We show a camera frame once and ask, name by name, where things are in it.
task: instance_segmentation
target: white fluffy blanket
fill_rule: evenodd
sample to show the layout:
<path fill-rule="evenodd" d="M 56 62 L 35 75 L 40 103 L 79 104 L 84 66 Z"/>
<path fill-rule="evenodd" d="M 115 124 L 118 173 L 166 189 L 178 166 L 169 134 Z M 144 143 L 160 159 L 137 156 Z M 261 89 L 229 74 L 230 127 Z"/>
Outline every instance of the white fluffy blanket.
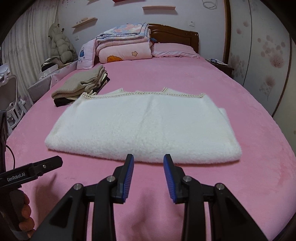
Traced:
<path fill-rule="evenodd" d="M 45 139 L 52 150 L 161 163 L 223 163 L 242 151 L 225 110 L 205 94 L 125 92 L 101 96 L 83 93 L 58 119 Z"/>

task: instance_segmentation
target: puffer jacket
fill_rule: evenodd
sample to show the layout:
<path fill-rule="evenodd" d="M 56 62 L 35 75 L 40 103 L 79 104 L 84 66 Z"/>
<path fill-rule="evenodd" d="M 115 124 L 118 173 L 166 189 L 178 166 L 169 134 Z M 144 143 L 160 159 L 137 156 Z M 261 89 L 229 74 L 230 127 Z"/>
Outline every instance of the puffer jacket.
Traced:
<path fill-rule="evenodd" d="M 62 33 L 57 24 L 51 25 L 48 36 L 52 39 L 50 56 L 57 57 L 64 64 L 76 61 L 78 59 L 76 49 L 68 37 Z"/>

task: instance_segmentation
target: bolt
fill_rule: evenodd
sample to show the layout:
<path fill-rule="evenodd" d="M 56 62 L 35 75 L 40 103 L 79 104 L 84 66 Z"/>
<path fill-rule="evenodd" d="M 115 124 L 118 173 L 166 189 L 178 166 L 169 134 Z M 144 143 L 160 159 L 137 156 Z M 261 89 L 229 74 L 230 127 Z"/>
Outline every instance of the bolt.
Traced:
<path fill-rule="evenodd" d="M 73 188 L 74 188 L 75 190 L 79 190 L 79 189 L 82 188 L 82 184 L 80 184 L 80 183 L 76 183 L 76 184 L 73 186 Z"/>
<path fill-rule="evenodd" d="M 217 184 L 216 184 L 216 188 L 217 188 L 218 190 L 223 190 L 223 189 L 225 188 L 225 186 L 224 186 L 222 183 L 217 183 Z"/>
<path fill-rule="evenodd" d="M 108 176 L 108 177 L 107 177 L 107 181 L 108 181 L 108 182 L 114 182 L 115 179 L 116 179 L 116 178 L 115 178 L 114 176 Z"/>
<path fill-rule="evenodd" d="M 183 180 L 184 180 L 185 182 L 190 182 L 190 181 L 192 180 L 192 178 L 191 178 L 190 176 L 184 176 L 184 177 L 183 177 Z"/>

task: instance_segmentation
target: human hand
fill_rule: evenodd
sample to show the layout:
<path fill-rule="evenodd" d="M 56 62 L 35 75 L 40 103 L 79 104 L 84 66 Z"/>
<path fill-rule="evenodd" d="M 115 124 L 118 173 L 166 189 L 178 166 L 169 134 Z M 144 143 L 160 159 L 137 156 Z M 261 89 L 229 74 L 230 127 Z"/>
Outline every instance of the human hand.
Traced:
<path fill-rule="evenodd" d="M 30 200 L 28 196 L 24 193 L 24 206 L 22 208 L 22 216 L 25 218 L 25 220 L 20 222 L 19 227 L 22 231 L 27 232 L 28 237 L 31 238 L 31 236 L 35 232 L 35 223 L 34 220 L 30 217 L 32 210 L 29 206 L 29 203 Z"/>

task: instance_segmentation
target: bed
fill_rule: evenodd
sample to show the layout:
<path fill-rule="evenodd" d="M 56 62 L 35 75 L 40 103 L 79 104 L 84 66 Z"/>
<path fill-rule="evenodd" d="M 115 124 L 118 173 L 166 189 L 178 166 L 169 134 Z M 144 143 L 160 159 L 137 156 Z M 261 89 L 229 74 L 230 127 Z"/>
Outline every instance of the bed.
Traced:
<path fill-rule="evenodd" d="M 150 29 L 152 37 L 159 42 L 190 45 L 198 52 L 198 33 L 158 24 L 151 24 Z M 100 94 L 119 88 L 160 91 L 168 87 L 188 94 L 204 92 L 219 108 L 225 108 L 242 148 L 241 159 L 228 164 L 181 166 L 187 175 L 201 183 L 224 183 L 267 238 L 272 240 L 277 236 L 296 212 L 296 158 L 278 125 L 261 104 L 202 57 L 119 61 L 104 66 L 111 81 Z M 63 159 L 61 168 L 22 187 L 31 199 L 36 226 L 75 183 L 97 183 L 122 164 L 57 153 L 45 147 L 46 136 L 67 108 L 55 107 L 51 93 L 78 71 L 84 70 L 70 73 L 40 98 L 7 140 L 16 157 L 16 166 L 55 155 Z M 6 159 L 9 169 L 13 165 L 9 152 Z M 117 240 L 179 241 L 183 212 L 184 206 L 173 204 L 169 197 L 162 165 L 135 163 L 129 197 L 124 205 L 114 207 Z M 208 222 L 207 240 L 211 240 Z"/>

